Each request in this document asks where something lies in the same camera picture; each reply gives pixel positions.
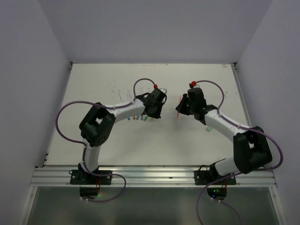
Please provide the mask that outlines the pink capped pen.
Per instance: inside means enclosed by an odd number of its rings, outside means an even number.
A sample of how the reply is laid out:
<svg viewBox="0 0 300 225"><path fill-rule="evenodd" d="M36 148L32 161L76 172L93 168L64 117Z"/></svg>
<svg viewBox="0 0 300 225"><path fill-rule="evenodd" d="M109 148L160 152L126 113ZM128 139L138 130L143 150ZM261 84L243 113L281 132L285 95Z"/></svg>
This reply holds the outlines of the pink capped pen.
<svg viewBox="0 0 300 225"><path fill-rule="evenodd" d="M177 111L177 119L179 118L179 114L180 114L181 101L182 101L182 95L180 95L179 104L178 104L178 106L175 108L175 110Z"/></svg>

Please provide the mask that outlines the green highlighter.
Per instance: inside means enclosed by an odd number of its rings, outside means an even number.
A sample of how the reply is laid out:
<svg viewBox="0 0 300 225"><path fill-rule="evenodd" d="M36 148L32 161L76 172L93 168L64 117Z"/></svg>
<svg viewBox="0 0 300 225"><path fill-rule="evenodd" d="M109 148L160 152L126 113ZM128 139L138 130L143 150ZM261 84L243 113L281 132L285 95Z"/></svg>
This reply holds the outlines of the green highlighter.
<svg viewBox="0 0 300 225"><path fill-rule="evenodd" d="M208 131L208 132L210 132L212 129L213 129L212 127L209 127L209 126L206 127L206 131Z"/></svg>

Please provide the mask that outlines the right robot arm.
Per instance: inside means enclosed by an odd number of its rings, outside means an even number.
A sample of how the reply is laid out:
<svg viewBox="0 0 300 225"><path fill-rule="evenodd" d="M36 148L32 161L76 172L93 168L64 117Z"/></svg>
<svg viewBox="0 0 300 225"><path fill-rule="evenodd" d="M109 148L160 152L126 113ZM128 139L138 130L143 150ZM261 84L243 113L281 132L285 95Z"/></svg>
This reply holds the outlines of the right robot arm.
<svg viewBox="0 0 300 225"><path fill-rule="evenodd" d="M237 122L222 118L216 106L206 103L201 88L191 88L183 94L175 110L184 115L193 115L197 121L217 130L233 143L232 157L210 165L209 179L212 183L219 184L226 175L232 173L250 173L272 161L263 130L260 127L234 126Z"/></svg>

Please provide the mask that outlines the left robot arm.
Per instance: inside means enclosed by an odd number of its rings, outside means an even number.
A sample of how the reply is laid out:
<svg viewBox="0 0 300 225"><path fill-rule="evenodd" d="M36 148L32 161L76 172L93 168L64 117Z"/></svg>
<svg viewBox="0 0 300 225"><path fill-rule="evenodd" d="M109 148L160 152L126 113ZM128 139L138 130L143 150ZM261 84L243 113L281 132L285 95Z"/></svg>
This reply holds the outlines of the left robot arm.
<svg viewBox="0 0 300 225"><path fill-rule="evenodd" d="M161 118L160 114L166 101L166 93L166 89L158 88L151 93L138 95L135 100L128 101L124 105L104 106L97 103L96 106L91 107L79 125L86 147L78 169L82 172L81 179L85 183L92 184L97 180L99 151L101 145L107 141L114 124L137 115Z"/></svg>

